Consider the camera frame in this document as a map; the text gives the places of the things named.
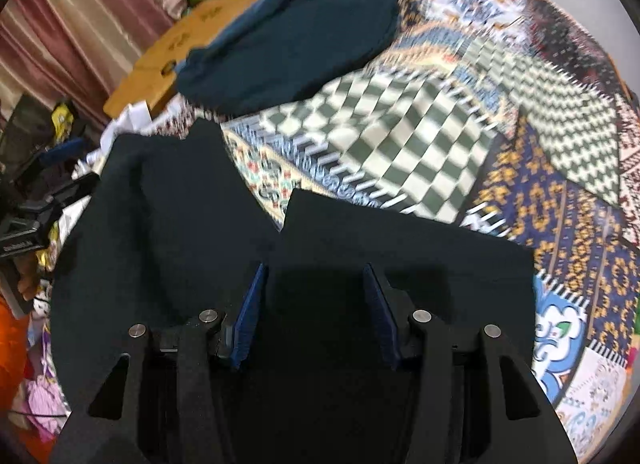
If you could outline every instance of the cable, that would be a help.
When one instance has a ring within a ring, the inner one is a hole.
[[[24,415],[25,417],[49,417],[49,418],[63,418],[68,415],[47,415],[47,414],[30,414],[29,412],[18,412],[17,410],[5,410],[8,414]]]

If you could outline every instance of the metal screw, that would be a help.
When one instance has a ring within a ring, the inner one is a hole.
[[[414,311],[413,316],[418,323],[428,323],[431,321],[431,313],[426,310],[418,309]]]
[[[213,309],[206,309],[199,314],[198,318],[203,323],[211,323],[212,321],[218,319],[218,313]]]
[[[484,327],[484,333],[490,338],[498,338],[500,337],[500,334],[502,334],[502,331],[500,330],[500,327],[496,325],[487,325]]]
[[[142,323],[137,323],[129,329],[129,336],[132,338],[139,338],[140,336],[143,336],[145,332],[146,327]]]

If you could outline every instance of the yellow object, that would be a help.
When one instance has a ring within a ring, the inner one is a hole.
[[[74,123],[74,116],[71,110],[68,109],[66,104],[61,102],[53,109],[51,120],[56,130],[56,144],[65,142],[71,133],[71,125]]]

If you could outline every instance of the orange fabric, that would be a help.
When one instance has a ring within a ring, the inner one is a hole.
[[[11,409],[18,386],[22,382],[27,362],[28,327],[29,316],[15,319],[7,304],[0,299],[0,412]],[[29,453],[40,464],[46,464],[54,441],[42,442],[35,430],[15,430]]]
[[[14,318],[0,300],[0,410],[9,410],[27,363],[29,316]]]

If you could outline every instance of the dark green towel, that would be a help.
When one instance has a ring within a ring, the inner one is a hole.
[[[309,98],[382,52],[397,23],[396,0],[264,0],[189,53],[177,89],[229,117]]]

